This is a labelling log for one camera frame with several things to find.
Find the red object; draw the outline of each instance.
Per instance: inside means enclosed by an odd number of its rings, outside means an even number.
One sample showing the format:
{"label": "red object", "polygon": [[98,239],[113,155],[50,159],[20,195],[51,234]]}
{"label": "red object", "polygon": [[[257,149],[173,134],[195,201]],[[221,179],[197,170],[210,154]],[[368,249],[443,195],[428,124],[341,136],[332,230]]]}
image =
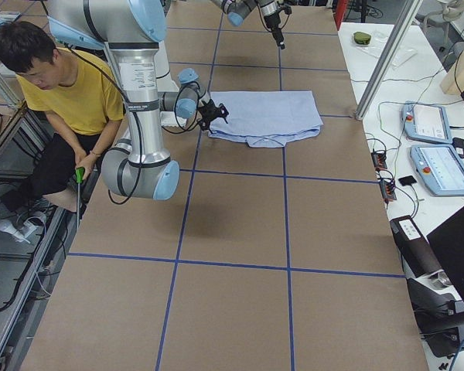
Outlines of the red object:
{"label": "red object", "polygon": [[343,21],[343,15],[346,14],[347,2],[349,2],[349,0],[339,0],[337,2],[337,8],[335,11],[335,26],[337,27],[337,31],[340,29],[340,24]]}

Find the white table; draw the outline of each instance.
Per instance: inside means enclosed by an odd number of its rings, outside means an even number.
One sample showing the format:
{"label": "white table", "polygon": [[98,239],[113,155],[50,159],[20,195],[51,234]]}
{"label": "white table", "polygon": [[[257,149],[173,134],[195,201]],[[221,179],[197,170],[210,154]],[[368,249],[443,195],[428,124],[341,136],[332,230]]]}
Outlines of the white table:
{"label": "white table", "polygon": [[[354,94],[358,102],[377,64],[377,58],[361,51],[361,46],[357,46],[353,41],[353,34],[356,31],[362,31],[369,34],[380,32],[389,36],[392,27],[393,25],[370,23],[343,23],[340,27],[339,39],[342,44],[347,68],[350,72]],[[438,71],[441,71],[436,74],[435,78],[428,78],[419,82],[391,80],[383,82],[363,119],[363,125],[367,138],[378,138],[386,144],[387,148],[396,148],[398,142],[382,131],[381,128],[401,139],[401,147],[398,152],[389,151],[387,153],[387,166],[396,179],[406,175],[413,175],[418,180],[418,183],[414,184],[414,188],[418,194],[418,198],[422,199],[422,201],[420,202],[419,211],[414,221],[426,236],[454,212],[464,206],[464,197],[435,197],[424,187],[415,172],[409,156],[409,147],[418,142],[408,140],[405,135],[401,135],[401,107],[406,100],[419,100],[426,104],[449,104],[460,100],[460,96],[443,94],[439,84],[446,75],[446,72],[442,69],[440,61],[418,26],[411,26],[404,38],[402,47],[415,49],[416,54],[399,67],[392,66],[388,70],[385,79],[420,80],[423,77],[431,77]],[[401,104],[382,102],[399,102]],[[382,124],[380,124],[380,118],[377,113],[378,107],[380,107]],[[445,107],[449,124],[451,126],[464,127],[464,103],[461,101],[457,104],[445,105]],[[464,130],[452,130],[452,136],[464,138]],[[383,149],[383,145],[376,141],[370,140],[368,141],[368,145],[370,150],[372,148]],[[414,198],[414,194],[409,187],[405,188],[409,195]],[[396,193],[397,201],[390,202],[387,208],[389,220],[399,216],[411,215],[413,211],[412,201],[400,191],[397,190]],[[440,293],[443,294],[447,291],[450,290],[440,291]],[[450,360],[446,358],[435,358],[431,351],[429,351],[427,344],[424,343],[424,347],[427,350],[430,370],[436,370],[442,362],[450,363]],[[454,371],[464,371],[464,352],[460,353],[454,365]]]}

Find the yellow t-shirt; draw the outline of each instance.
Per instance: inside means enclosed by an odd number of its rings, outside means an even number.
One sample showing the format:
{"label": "yellow t-shirt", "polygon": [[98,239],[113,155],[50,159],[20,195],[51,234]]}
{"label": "yellow t-shirt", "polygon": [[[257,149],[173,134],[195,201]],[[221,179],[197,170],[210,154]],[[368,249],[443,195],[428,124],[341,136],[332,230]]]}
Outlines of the yellow t-shirt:
{"label": "yellow t-shirt", "polygon": [[[110,67],[98,57],[76,50],[113,79]],[[77,80],[71,87],[41,90],[19,75],[28,107],[34,111],[54,111],[78,134],[100,134],[109,120],[124,117],[121,95],[99,70],[78,59]]]}

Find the folded cloth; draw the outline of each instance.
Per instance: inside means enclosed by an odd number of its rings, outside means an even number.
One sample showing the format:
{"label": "folded cloth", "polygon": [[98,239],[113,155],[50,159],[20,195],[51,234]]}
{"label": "folded cloth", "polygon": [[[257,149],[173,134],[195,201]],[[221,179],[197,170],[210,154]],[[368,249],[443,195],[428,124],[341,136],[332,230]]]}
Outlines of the folded cloth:
{"label": "folded cloth", "polygon": [[285,147],[290,141],[318,135],[323,125],[311,91],[226,91],[211,97],[229,111],[228,123],[222,118],[211,123],[211,138],[250,147]]}

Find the tablet device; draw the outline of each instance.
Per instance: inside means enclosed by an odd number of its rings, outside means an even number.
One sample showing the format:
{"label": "tablet device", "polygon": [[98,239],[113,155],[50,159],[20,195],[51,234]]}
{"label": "tablet device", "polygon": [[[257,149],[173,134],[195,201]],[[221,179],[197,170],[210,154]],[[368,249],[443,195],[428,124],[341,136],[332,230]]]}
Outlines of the tablet device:
{"label": "tablet device", "polygon": [[436,104],[406,102],[402,107],[402,122],[408,138],[428,143],[452,143],[445,108]]}
{"label": "tablet device", "polygon": [[451,145],[413,145],[411,159],[435,196],[464,196],[464,164]]}

